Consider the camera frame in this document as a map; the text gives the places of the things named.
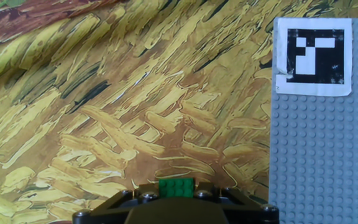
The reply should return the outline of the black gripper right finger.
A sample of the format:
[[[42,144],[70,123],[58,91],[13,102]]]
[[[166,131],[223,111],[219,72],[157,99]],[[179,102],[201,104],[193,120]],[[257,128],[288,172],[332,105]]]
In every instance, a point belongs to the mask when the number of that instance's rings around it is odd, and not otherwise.
[[[269,203],[257,203],[239,189],[219,188],[201,182],[193,194],[196,208],[210,223],[279,224],[279,209]]]

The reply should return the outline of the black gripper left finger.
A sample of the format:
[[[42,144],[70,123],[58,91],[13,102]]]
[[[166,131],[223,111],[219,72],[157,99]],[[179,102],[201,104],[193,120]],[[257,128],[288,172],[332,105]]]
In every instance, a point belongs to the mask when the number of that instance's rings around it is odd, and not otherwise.
[[[82,209],[72,215],[72,224],[124,223],[129,212],[159,198],[157,184],[142,184],[135,190],[122,190],[94,209]]]

